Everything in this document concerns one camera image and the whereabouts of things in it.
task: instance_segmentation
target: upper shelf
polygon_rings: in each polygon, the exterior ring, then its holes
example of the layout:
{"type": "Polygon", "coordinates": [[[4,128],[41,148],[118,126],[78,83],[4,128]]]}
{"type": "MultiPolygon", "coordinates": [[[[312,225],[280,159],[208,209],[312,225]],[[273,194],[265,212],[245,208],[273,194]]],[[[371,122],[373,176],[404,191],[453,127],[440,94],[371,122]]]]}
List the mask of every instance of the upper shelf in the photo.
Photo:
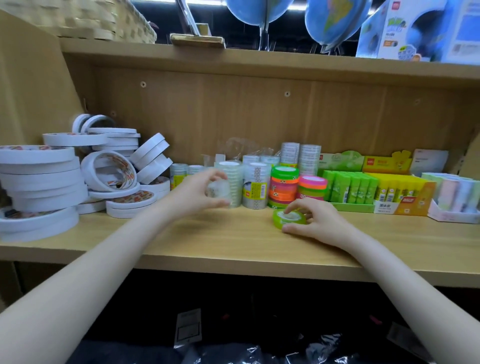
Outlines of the upper shelf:
{"type": "MultiPolygon", "coordinates": [[[[427,217],[342,212],[428,282],[480,288],[480,225],[427,217]]],[[[126,220],[105,213],[81,215],[73,229],[28,243],[1,243],[0,260],[67,264],[126,220]]],[[[313,240],[283,234],[272,210],[208,210],[176,221],[145,250],[137,268],[271,277],[370,281],[348,254],[313,240]]]]}
{"type": "Polygon", "coordinates": [[[96,66],[297,80],[480,88],[480,67],[242,49],[60,39],[63,53],[96,66]]]}

